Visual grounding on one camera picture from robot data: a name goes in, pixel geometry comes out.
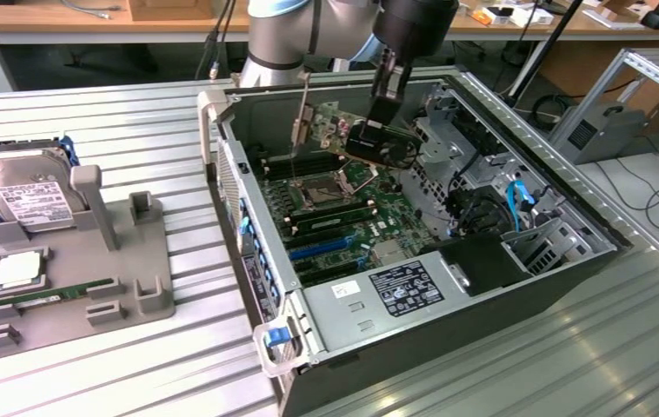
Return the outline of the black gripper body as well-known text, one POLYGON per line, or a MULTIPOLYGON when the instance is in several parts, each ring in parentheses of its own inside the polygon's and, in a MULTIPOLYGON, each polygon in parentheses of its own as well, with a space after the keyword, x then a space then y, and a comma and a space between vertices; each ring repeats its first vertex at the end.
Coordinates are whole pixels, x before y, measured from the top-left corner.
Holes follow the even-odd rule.
POLYGON ((458 7, 457 0, 381 0, 373 34, 396 57, 430 56, 458 7))

